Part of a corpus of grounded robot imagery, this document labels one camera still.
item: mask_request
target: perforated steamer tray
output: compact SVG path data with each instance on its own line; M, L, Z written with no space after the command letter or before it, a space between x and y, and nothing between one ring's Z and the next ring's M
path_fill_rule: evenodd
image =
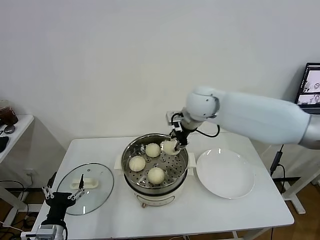
M145 160L145 167L142 171L135 172L129 168L129 162L125 165L124 172L126 177L139 186L143 186L149 189L163 188L173 184L179 179L186 171L188 166L188 160L185 159L186 155L178 153L177 155L168 155L163 151L163 144L160 144L161 152L157 157L149 157L146 155L146 146L141 145L133 153L133 157L141 156ZM147 175L150 169L158 167L164 171L164 181L161 184L152 184L148 181Z

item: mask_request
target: steamed bun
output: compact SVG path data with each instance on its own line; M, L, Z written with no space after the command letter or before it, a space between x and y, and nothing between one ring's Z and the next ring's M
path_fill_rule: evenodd
M151 158L158 157L160 155L160 151L161 149L156 143L150 143L145 147L145 154Z
M161 184L165 180L165 172L160 167L153 167L149 170L147 178L152 184Z
M180 153L179 151L175 151L175 146L177 144L177 141L163 141L163 151L168 155L177 155Z
M129 161L129 168L134 172L140 172L146 166L146 160L142 156L134 156Z

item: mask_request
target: metal rim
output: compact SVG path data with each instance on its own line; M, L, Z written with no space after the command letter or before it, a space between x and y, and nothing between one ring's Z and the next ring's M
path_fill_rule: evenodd
M108 200L108 198L110 197L112 191L114 190L114 186L115 186L115 177L114 177L114 174L112 173L112 171L110 170L110 168L108 168L106 165L103 165L103 164L98 163L98 162L85 163L85 164L82 164L82 165L79 165L79 166L75 167L75 168L72 169L67 175L65 175L65 176L62 178L62 180L60 181L60 183L59 183L59 185L58 185L58 187L57 187L56 190L58 191L58 189L59 189L61 183L63 182L63 180L64 180L70 173L72 173L74 170L76 170L76 169L78 169L78 168L80 168L80 167L82 167L82 166L91 165L91 164L101 165L101 166L104 166L105 168L107 168L107 169L109 170L109 172L111 173L111 176L112 176L112 188L111 188L111 191L110 191L109 195L106 197L106 199L105 199L99 206L97 206L95 209L93 209L93 210L91 210L91 211L88 211L88 212L86 212L85 214L71 214L71 213L68 213L68 212L66 212L66 214L69 214L69 215L72 215L72 216L82 216L82 215L86 215L86 214L88 214L88 213L91 213L91 212L93 212L94 210L97 210L98 208L100 208L100 207Z
M133 144L134 142L137 142L137 141L139 141L139 140L141 140L141 139L144 139L144 138L147 138L147 137L165 137L165 138L171 139L171 137L170 137L169 135L166 135L166 134L163 134L163 133L148 133L148 134L146 134L146 135L143 135L143 136L140 136L140 137L135 138L133 141L131 141L131 142L126 146L126 148L124 149L124 151L123 151L123 153L122 153L122 156L121 156L121 168L122 168L122 171L123 171L123 173L124 173L124 175L125 175L125 178L127 179L128 183L130 182L130 183L134 184L135 186L138 186L138 187L143 188L143 189L154 189L154 190L157 190L157 189L167 188L167 187L175 184L178 180L181 180L181 179L186 175L188 166L185 167L184 171L181 173L180 177L176 179L176 181L173 181L173 182L167 184L165 187L163 187L163 186L156 186L156 187L150 188L150 187L147 187L147 186L139 185L139 184L137 184L135 181L133 181L132 179L130 179L130 178L127 176L127 174L126 174L126 169L124 169L124 167L122 166L122 159L124 158L124 154L127 152L127 150L132 146L132 144Z
M126 183L129 185L129 187L130 187L133 191L137 192L138 194L141 194L141 195L144 195L144 196L148 196L148 197L161 197L161 196L165 196L165 195L167 195L167 194L170 194L170 193L174 192L175 190L177 190L178 188L180 188L181 185L185 182L185 180L186 180L186 178L187 178L187 175L188 175L188 174L186 174L186 175L183 176L182 181L181 181L181 182L179 183L179 185L177 185L175 188L173 188L173 189L171 189L171 190L169 190L169 191L167 191L167 192L158 193L158 194L149 194L149 193L145 193L145 192L139 191L139 190L136 189L136 188L133 188L133 187L129 184L129 182L128 182L129 180L128 180L128 178L126 177L126 175L123 175L123 176L124 176L124 179L125 179Z

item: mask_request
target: stainless steel pot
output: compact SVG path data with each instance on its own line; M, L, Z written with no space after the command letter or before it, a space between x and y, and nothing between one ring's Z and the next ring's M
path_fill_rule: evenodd
M123 151L121 167L124 178L129 186L136 192L147 196L163 196L176 190L187 176L188 152L182 149L177 155L168 155L163 151L162 142L170 141L170 136L160 133L150 133L133 140ZM146 146L155 143L161 147L158 157L148 157ZM145 159L145 168L139 172L131 171L129 161L135 156ZM151 168L158 167L164 171L164 181L161 184L152 184L147 175Z

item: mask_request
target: pot handle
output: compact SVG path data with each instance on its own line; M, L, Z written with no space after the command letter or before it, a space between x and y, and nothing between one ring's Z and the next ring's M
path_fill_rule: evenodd
M193 176L194 175L194 169L197 167L195 154L193 152L188 153L188 175Z
M114 169L115 170L120 170L122 171L122 167L121 167L121 155L118 155L115 159L115 163L114 163Z

